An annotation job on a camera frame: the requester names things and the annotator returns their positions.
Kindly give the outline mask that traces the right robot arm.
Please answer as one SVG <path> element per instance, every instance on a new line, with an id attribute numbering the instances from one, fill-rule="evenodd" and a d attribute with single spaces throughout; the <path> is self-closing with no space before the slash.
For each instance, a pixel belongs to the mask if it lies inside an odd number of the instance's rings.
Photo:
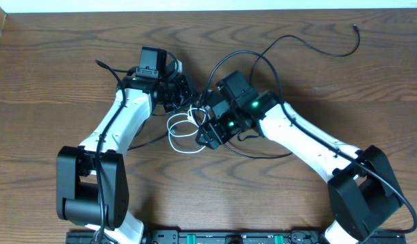
<path id="1" fill-rule="evenodd" d="M 253 129 L 311 167 L 327 184 L 334 222 L 328 243 L 366 241 L 402 205 L 403 194 L 388 157 L 376 146 L 361 150 L 301 117 L 271 91 L 259 94 L 238 70 L 202 95 L 214 116 L 199 127 L 197 143 L 217 149 Z"/>

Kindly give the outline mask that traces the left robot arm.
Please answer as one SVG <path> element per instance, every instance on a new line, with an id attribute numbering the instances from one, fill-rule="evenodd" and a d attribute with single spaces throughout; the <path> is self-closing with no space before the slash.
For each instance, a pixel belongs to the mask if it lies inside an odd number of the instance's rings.
<path id="1" fill-rule="evenodd" d="M 94 231 L 90 243 L 141 243 L 144 224 L 129 212 L 124 158 L 156 105 L 178 112 L 196 96 L 182 63 L 164 49 L 143 47 L 138 66 L 117 78 L 113 105 L 78 146 L 56 158 L 56 213 Z"/>

